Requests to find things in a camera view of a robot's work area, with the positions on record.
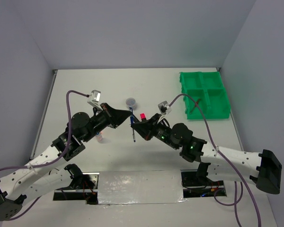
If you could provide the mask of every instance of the green plastic bin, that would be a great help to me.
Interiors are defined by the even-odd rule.
[[[227,119],[231,112],[226,90],[219,72],[181,72],[182,93],[190,95],[207,119]],[[188,120],[203,119],[198,108],[188,97],[183,98]]]

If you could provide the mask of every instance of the white table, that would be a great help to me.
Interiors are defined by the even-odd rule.
[[[44,123],[36,147],[39,155],[60,135],[67,123],[65,94],[68,90],[77,90],[89,94],[91,90],[101,91],[101,102],[107,102],[113,108],[125,109],[125,100],[134,97],[138,108],[136,116],[145,113],[150,118],[159,112],[158,103],[169,103],[180,93],[179,72],[216,71],[215,68],[192,69],[111,69],[111,70],[58,70],[52,94],[48,104]],[[84,97],[72,94],[71,112],[87,112],[92,115],[92,107]],[[172,106],[167,119],[171,125],[185,123],[194,132],[194,136],[209,140],[203,121],[189,122],[184,113],[185,105],[179,98]],[[136,134],[133,143],[132,130],[128,122],[117,129],[103,130],[106,142],[98,143],[92,139],[86,143],[86,149],[71,160],[83,172],[99,171],[146,171],[171,169],[196,169],[198,163],[188,163],[175,151],[158,141],[144,141]],[[222,121],[209,121],[216,144],[240,150],[232,118]],[[233,183],[225,182],[228,197],[221,201],[233,202]],[[276,227],[269,201],[265,193],[254,186],[252,191],[258,202],[262,217],[262,226]],[[53,192],[43,196],[29,213],[13,222],[4,222],[4,227],[21,226],[195,226],[211,225],[237,226],[233,208],[217,204],[213,198],[191,198],[182,203],[138,204],[138,205],[85,205],[83,201],[52,201]],[[248,194],[239,204],[239,216],[243,226],[256,226],[257,217]]]

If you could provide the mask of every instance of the wall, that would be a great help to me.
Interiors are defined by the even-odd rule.
[[[255,0],[14,0],[54,69],[220,67]]]
[[[0,167],[28,161],[52,71],[7,0],[0,0]]]
[[[283,164],[281,194],[269,200],[284,227],[284,0],[256,1],[222,77],[245,150],[270,149]]]

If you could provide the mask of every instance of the robotic arm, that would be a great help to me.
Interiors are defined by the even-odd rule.
[[[75,164],[68,162],[85,149],[82,142],[88,142],[106,127],[117,128],[131,114],[131,111],[116,110],[107,103],[98,104],[99,91],[92,91],[88,103],[94,108],[94,116],[87,113],[76,113],[71,118],[71,140],[63,157],[48,166],[34,168],[55,160],[65,150],[68,140],[68,125],[53,143],[38,157],[26,164],[27,168],[19,169],[0,179],[0,221],[13,220],[23,206],[31,200],[50,191],[62,187],[77,188],[87,182],[90,188],[93,182],[84,175]],[[208,183],[219,180],[241,181],[236,172],[218,153],[222,152],[242,173],[249,183],[271,194],[280,193],[282,165],[273,152],[249,153],[229,148],[218,147],[205,140],[193,136],[183,123],[172,128],[162,123],[162,119],[170,112],[167,102],[159,105],[161,114],[157,113],[150,119],[140,122],[135,118],[131,127],[145,140],[153,137],[161,140],[173,149],[181,149],[180,156],[188,162],[200,162],[197,170],[199,181]],[[62,166],[60,171],[48,175],[49,171]]]

